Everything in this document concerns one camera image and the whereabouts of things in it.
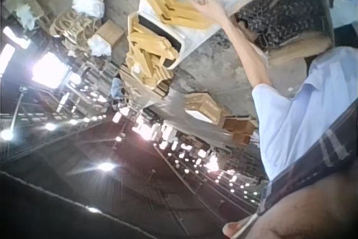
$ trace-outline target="white shirt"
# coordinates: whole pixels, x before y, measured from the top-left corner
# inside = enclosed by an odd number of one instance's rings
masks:
[[[335,48],[313,61],[293,100],[260,84],[252,96],[270,180],[299,159],[358,98],[358,50]]]

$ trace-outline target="person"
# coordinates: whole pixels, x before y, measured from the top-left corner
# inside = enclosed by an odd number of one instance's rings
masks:
[[[111,96],[112,108],[114,111],[117,111],[119,108],[125,106],[125,90],[123,87],[123,81],[119,74],[117,74],[112,80]]]
[[[192,5],[218,23],[253,87],[260,151],[270,179],[256,214],[228,223],[230,238],[350,238],[358,224],[358,50],[316,58],[293,100],[279,94],[254,47],[216,0]]]

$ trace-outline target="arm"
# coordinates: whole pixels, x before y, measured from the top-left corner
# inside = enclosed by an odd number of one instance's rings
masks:
[[[196,0],[192,1],[192,4],[204,16],[212,19],[223,28],[239,55],[251,86],[255,88],[259,84],[271,85],[267,69],[259,54],[241,30],[231,23],[224,8],[216,0]]]

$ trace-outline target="forearm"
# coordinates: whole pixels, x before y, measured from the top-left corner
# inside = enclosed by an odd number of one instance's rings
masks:
[[[237,29],[229,19],[222,22],[222,28],[239,55],[251,86],[254,88],[262,83],[271,85],[267,68],[261,61],[260,55],[245,38],[241,30]]]

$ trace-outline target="white plastic bag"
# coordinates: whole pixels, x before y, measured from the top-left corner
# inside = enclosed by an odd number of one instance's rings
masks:
[[[22,4],[16,9],[16,16],[24,29],[32,30],[35,28],[35,21],[37,18],[32,15],[29,4]]]
[[[72,8],[78,13],[102,18],[105,13],[105,4],[101,0],[73,0]]]
[[[91,49],[91,55],[93,56],[111,56],[112,54],[111,44],[97,34],[88,39],[87,44]]]

